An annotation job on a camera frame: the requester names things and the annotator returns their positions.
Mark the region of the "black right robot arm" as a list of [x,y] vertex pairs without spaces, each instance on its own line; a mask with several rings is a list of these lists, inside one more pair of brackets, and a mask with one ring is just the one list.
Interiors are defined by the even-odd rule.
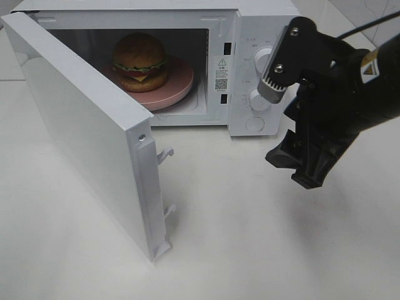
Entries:
[[373,51],[317,30],[306,17],[283,29],[257,87],[278,103],[298,84],[285,109],[295,128],[266,154],[294,181],[318,188],[359,133],[399,116],[399,37]]

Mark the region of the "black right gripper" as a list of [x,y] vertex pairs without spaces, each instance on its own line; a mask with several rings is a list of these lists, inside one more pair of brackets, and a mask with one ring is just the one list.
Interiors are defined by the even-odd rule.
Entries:
[[[286,115],[333,136],[352,136],[380,122],[378,97],[371,82],[364,83],[361,63],[368,49],[319,32],[306,17],[296,17],[282,37],[283,86],[300,85]],[[302,156],[295,132],[265,160],[276,168],[296,169],[291,179],[305,189],[320,188],[326,176],[356,137],[310,141]]]

